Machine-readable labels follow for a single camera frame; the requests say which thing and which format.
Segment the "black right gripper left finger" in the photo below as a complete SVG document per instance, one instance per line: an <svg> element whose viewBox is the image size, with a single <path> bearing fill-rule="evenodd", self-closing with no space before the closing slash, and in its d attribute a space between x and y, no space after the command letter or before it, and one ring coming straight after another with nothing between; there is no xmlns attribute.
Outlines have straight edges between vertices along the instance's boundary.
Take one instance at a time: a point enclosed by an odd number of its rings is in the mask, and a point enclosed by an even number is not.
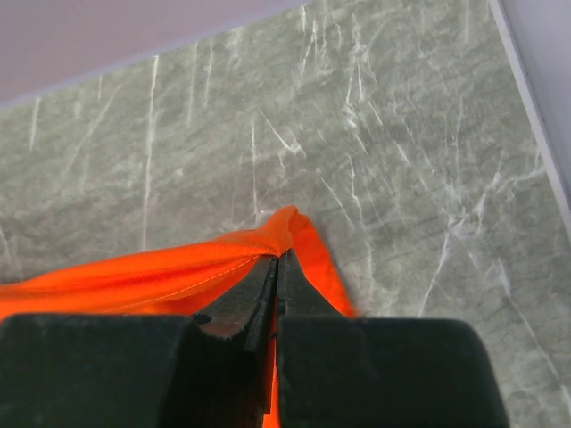
<svg viewBox="0 0 571 428"><path fill-rule="evenodd" d="M4 427L259 427L277 260L190 316L28 313L1 324Z"/></svg>

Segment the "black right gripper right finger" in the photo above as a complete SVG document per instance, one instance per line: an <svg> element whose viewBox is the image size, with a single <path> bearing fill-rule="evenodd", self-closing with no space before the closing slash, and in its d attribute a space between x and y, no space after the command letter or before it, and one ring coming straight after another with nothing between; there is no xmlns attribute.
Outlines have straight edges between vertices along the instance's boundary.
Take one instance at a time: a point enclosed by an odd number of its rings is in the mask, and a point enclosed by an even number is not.
<svg viewBox="0 0 571 428"><path fill-rule="evenodd" d="M284 427L506 427L480 336L456 319L346 317L278 262L277 386Z"/></svg>

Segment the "orange t shirt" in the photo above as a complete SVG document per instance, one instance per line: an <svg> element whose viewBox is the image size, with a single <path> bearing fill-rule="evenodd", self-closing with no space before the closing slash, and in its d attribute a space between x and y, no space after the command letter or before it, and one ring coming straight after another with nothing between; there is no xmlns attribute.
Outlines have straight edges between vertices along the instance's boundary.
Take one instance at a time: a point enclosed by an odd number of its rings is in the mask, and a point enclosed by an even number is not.
<svg viewBox="0 0 571 428"><path fill-rule="evenodd" d="M56 270L1 288L1 324L18 314L190 316L241 281L263 257L278 262L292 251L309 283L346 317L355 309L330 253L310 219L295 207L264 226L204 243ZM278 426L277 286L271 316L271 404L261 426Z"/></svg>

